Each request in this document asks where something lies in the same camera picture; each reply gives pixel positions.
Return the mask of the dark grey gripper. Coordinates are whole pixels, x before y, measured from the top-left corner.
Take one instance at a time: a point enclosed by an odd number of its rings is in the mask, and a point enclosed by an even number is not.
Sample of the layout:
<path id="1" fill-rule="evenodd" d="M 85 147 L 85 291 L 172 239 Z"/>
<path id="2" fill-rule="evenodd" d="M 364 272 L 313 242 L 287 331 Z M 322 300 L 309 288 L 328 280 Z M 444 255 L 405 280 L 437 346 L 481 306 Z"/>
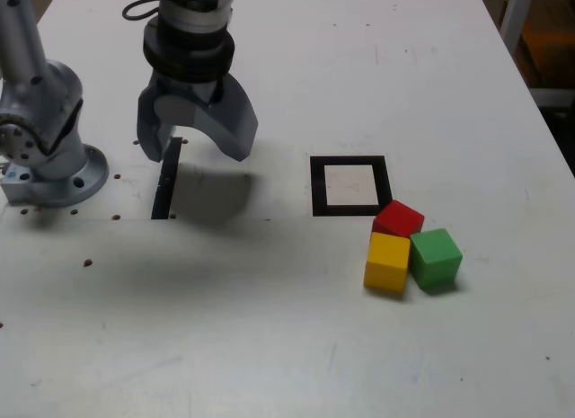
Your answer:
<path id="1" fill-rule="evenodd" d="M 164 159 L 177 127 L 200 131 L 224 155 L 242 162 L 252 151 L 258 120 L 248 95 L 231 75 L 189 83 L 154 70 L 137 106 L 137 140 L 150 160 Z"/>

